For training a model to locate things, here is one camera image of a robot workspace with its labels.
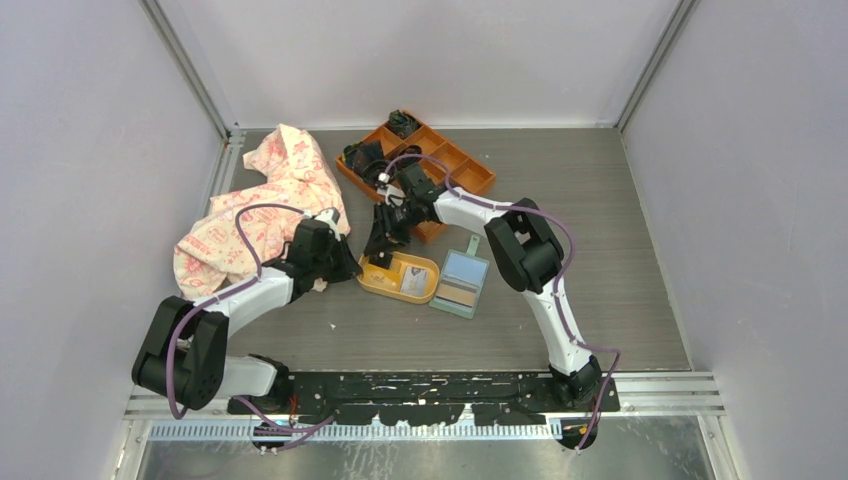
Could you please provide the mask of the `green card holder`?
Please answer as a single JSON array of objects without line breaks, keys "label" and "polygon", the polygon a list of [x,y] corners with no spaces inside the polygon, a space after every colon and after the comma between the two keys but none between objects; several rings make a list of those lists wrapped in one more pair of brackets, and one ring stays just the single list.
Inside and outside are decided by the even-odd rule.
[{"label": "green card holder", "polygon": [[469,239],[465,251],[449,249],[436,285],[436,289],[442,281],[475,285],[478,289],[475,306],[473,308],[463,308],[456,304],[441,301],[435,297],[435,290],[434,296],[428,303],[430,307],[465,319],[472,319],[474,317],[489,269],[489,261],[476,255],[480,243],[481,237],[473,234]]}]

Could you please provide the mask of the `orange credit card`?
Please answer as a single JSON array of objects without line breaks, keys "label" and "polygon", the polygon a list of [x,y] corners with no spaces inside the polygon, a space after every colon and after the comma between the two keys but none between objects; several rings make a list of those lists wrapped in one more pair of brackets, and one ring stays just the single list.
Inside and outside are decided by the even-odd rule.
[{"label": "orange credit card", "polygon": [[453,281],[442,281],[436,289],[435,297],[441,301],[473,308],[476,304],[478,289],[475,285],[466,285]]}]

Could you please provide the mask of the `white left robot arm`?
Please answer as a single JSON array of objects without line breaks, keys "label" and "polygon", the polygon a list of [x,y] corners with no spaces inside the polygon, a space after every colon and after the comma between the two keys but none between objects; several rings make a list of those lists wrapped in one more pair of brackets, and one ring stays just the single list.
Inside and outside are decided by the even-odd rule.
[{"label": "white left robot arm", "polygon": [[195,302],[171,296],[158,306],[131,370],[135,385],[173,399],[174,410],[201,410],[215,398],[243,398],[269,413],[293,395],[289,369],[251,354],[232,357],[228,340],[263,314],[311,291],[358,276],[345,235],[315,218],[301,221],[282,258],[259,274]]}]

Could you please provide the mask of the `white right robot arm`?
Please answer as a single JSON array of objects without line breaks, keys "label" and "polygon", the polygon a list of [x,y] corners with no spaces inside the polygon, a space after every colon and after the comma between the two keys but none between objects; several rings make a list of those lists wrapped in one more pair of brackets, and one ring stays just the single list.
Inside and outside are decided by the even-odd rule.
[{"label": "white right robot arm", "polygon": [[425,222],[485,237],[501,278],[525,297],[539,325],[558,403],[577,411],[604,395],[606,376],[567,303],[564,271],[572,257],[554,234],[552,218],[534,201],[495,201],[449,181],[436,184],[419,165],[396,174],[384,170],[377,175],[376,186],[383,198],[374,207],[366,258],[390,256],[410,242],[414,227]]}]

